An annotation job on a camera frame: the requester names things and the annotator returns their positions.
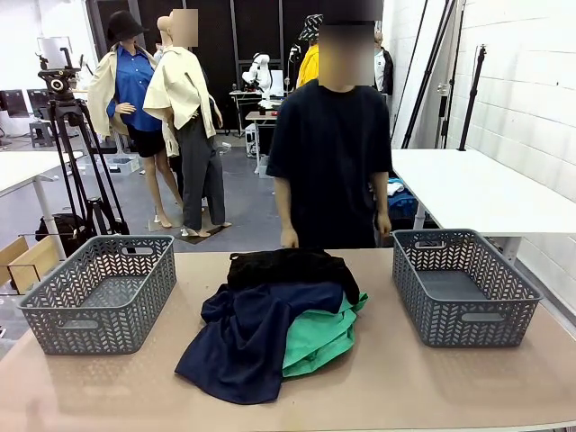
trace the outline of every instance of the black hat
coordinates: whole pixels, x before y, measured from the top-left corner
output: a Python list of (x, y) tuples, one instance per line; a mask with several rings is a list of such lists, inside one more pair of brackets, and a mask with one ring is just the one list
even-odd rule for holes
[(320, 34), (320, 26), (322, 25), (322, 20), (324, 15), (308, 15), (306, 20), (304, 20), (304, 30), (300, 34), (298, 41), (309, 41), (312, 39), (317, 39)]
[(110, 42), (126, 41), (129, 38), (147, 32), (128, 11), (118, 11), (110, 15), (106, 36)]

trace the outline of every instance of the black bag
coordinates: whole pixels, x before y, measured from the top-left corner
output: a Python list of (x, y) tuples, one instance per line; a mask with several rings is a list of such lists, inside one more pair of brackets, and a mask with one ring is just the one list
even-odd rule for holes
[[(54, 215), (54, 221), (67, 257), (70, 257), (88, 241), (90, 230), (86, 227), (86, 221), (80, 216), (76, 216), (75, 221), (72, 213), (58, 213)], [(40, 227), (36, 231), (36, 241), (44, 239), (47, 235), (48, 229), (42, 217), (40, 218)]]

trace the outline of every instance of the floor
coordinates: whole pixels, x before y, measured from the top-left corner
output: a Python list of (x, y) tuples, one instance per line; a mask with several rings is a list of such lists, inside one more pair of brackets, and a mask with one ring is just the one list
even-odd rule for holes
[[(260, 179), (254, 174), (256, 161), (246, 157), (246, 150), (241, 147), (243, 140), (231, 135), (228, 137), (219, 135), (217, 138), (220, 142), (224, 141), (233, 145), (231, 151), (222, 156), (227, 221), (232, 222), (233, 225), (197, 245), (177, 240), (175, 252), (251, 251), (278, 248), (280, 220), (275, 209), (273, 181)], [(78, 139), (72, 139), (72, 143), (75, 149), (82, 149), (82, 143)], [(13, 140), (6, 150), (0, 151), (30, 149), (32, 147), (28, 139), (18, 139)], [(50, 149), (43, 148), (38, 151), (50, 151)], [(53, 183), (43, 184), (50, 209), (55, 213), (69, 212), (66, 187), (61, 180), (61, 169), (49, 171), (47, 175), (59, 177)], [(95, 178), (92, 175), (86, 175), (84, 179), (88, 194), (98, 195)], [(144, 176), (138, 171), (127, 176), (115, 175), (113, 183), (124, 217), (130, 227), (130, 233), (149, 234), (149, 221), (154, 218), (154, 205)], [(159, 183), (166, 211), (168, 214), (177, 215), (178, 208), (170, 192), (163, 181)], [(33, 234), (38, 228), (40, 217), (41, 209), (31, 184), (0, 197), (0, 227), (2, 227), (0, 248), (14, 241), (19, 235)], [(171, 234), (176, 238), (180, 235), (180, 229), (164, 229), (155, 234), (160, 232)], [(27, 241), (29, 245), (33, 244), (34, 236), (27, 237)], [(6, 329), (4, 337), (0, 338), (0, 358), (28, 329), (22, 314), (15, 308), (21, 297), (1, 295), (2, 293), (12, 292), (5, 288), (0, 290), (0, 326)]]

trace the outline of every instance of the table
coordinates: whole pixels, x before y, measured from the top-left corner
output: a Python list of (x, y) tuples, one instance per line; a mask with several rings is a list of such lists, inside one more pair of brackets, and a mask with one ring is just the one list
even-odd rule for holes
[(242, 127), (242, 112), (240, 111), (240, 106), (243, 104), (254, 104), (262, 100), (262, 94), (258, 92), (242, 92), (236, 90), (230, 92), (229, 95), (232, 97), (234, 104), (236, 104), (236, 112), (238, 113), (238, 136), (242, 138), (244, 128)]
[(256, 170), (255, 174), (260, 172), (260, 128), (275, 128), (277, 115), (272, 115), (272, 112), (267, 111), (266, 114), (261, 114), (258, 111), (249, 112), (246, 116), (247, 122), (254, 122), (256, 126)]
[(576, 233), (576, 203), (475, 150), (398, 149), (394, 172), (440, 228), (504, 238), (514, 262), (522, 237)]
[[(74, 157), (80, 158), (82, 152), (75, 151)], [(48, 233), (58, 234), (56, 223), (52, 217), (50, 207), (46, 201), (46, 194), (42, 182), (53, 181), (52, 178), (42, 175), (46, 171), (59, 167), (60, 159), (57, 151), (3, 151), (0, 152), (0, 196), (4, 196), (32, 183), (38, 196), (38, 202), (42, 209), (42, 215), (46, 222)], [(60, 259), (66, 259), (60, 237), (55, 236)]]
[(338, 251), (370, 300), (356, 344), (278, 402), (242, 407), (174, 375), (226, 282), (229, 253), (176, 254), (178, 283), (135, 355), (46, 356), (28, 332), (0, 362), (0, 430), (271, 432), (576, 425), (576, 341), (542, 306), (512, 349), (429, 348), (392, 282), (390, 249)]

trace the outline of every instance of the basket handle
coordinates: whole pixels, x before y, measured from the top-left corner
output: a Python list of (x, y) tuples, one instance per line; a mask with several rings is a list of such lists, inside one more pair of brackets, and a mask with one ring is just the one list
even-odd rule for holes
[(56, 328), (58, 330), (64, 331), (76, 331), (76, 330), (96, 330), (99, 329), (100, 322), (96, 321), (95, 319), (70, 319), (64, 323), (63, 326), (56, 324)]
[(152, 247), (123, 247), (120, 251), (128, 257), (145, 257), (154, 254)]
[(448, 244), (443, 240), (419, 240), (414, 243), (416, 249), (444, 249)]
[(465, 313), (460, 319), (466, 323), (474, 322), (502, 322), (505, 318), (499, 313)]

